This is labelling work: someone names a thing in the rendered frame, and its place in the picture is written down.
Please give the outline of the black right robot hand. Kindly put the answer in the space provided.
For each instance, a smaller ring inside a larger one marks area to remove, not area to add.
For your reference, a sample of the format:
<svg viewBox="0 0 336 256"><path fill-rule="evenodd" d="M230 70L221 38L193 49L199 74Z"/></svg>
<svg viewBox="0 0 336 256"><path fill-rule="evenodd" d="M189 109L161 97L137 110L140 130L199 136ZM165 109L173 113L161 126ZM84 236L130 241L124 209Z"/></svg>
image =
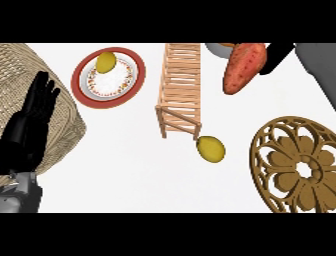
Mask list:
<svg viewBox="0 0 336 256"><path fill-rule="evenodd" d="M273 72L275 68L286 58L288 54L295 48L294 43L272 43L267 47L267 62L260 71L261 75Z"/></svg>

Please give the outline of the yellow lemon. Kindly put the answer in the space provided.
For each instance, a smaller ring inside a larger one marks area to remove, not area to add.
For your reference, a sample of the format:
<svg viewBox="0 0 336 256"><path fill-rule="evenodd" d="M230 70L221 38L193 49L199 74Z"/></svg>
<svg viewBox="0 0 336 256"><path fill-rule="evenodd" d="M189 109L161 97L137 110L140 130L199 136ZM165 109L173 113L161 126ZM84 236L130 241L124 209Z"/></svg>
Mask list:
<svg viewBox="0 0 336 256"><path fill-rule="evenodd" d="M99 73L108 73L117 65L117 56L112 52L103 52L97 57L96 70Z"/></svg>
<svg viewBox="0 0 336 256"><path fill-rule="evenodd" d="M216 137L201 136L198 139L196 148L202 158L208 162L218 163L224 159L226 147Z"/></svg>

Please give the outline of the red rimmed white plate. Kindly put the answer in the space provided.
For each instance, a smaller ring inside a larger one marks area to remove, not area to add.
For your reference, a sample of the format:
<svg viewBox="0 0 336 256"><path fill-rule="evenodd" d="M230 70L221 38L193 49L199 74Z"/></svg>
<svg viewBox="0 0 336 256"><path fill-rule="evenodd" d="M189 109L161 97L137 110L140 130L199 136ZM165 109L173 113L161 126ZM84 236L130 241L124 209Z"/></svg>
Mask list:
<svg viewBox="0 0 336 256"><path fill-rule="evenodd" d="M105 52L115 55L115 67L109 72L100 73L96 65ZM71 79L72 93L86 106L106 109L133 98L145 77L146 67L139 54L123 47L105 48L92 53L75 68Z"/></svg>

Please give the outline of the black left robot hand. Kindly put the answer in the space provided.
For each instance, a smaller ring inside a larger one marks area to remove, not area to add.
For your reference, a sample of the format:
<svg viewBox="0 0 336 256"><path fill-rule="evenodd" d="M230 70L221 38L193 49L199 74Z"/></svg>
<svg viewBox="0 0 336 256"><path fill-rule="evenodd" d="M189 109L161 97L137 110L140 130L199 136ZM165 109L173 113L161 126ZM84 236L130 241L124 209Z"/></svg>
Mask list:
<svg viewBox="0 0 336 256"><path fill-rule="evenodd" d="M60 89L49 73L35 75L22 110L7 122L0 138L0 175L32 172L44 158L49 123Z"/></svg>

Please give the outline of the grey bowl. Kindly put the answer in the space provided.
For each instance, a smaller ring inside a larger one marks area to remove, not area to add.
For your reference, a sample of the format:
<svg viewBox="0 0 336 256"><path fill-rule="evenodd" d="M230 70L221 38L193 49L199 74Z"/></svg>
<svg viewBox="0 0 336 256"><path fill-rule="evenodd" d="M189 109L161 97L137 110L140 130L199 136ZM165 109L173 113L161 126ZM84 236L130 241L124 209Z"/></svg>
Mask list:
<svg viewBox="0 0 336 256"><path fill-rule="evenodd" d="M211 53L220 58L227 59L230 57L235 48L233 43L207 43L205 46Z"/></svg>

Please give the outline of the wooden tiered shelf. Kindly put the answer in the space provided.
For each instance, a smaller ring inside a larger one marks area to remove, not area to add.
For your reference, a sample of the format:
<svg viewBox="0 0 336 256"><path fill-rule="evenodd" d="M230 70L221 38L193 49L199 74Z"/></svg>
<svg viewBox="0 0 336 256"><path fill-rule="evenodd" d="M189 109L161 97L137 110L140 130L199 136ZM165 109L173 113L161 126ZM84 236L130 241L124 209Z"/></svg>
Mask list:
<svg viewBox="0 0 336 256"><path fill-rule="evenodd" d="M201 123L201 44L167 43L158 104L161 135L186 132L198 140Z"/></svg>

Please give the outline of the reddish orange sweet potato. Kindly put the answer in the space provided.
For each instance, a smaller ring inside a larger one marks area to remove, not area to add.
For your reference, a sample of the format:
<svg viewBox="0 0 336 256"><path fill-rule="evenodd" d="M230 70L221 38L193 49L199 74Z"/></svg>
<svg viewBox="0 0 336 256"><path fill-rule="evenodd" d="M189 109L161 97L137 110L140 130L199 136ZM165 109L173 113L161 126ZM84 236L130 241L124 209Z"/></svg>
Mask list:
<svg viewBox="0 0 336 256"><path fill-rule="evenodd" d="M242 43L232 52L223 79L223 90L236 94L261 71L267 61L264 43Z"/></svg>

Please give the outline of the ornate golden brown placemat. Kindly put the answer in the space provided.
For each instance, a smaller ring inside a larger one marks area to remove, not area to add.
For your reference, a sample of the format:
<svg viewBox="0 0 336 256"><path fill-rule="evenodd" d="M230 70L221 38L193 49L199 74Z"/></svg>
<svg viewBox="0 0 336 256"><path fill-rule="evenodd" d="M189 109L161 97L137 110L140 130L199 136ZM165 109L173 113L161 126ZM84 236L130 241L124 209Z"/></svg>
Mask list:
<svg viewBox="0 0 336 256"><path fill-rule="evenodd" d="M273 119L249 151L255 187L272 211L336 211L336 134L301 117Z"/></svg>

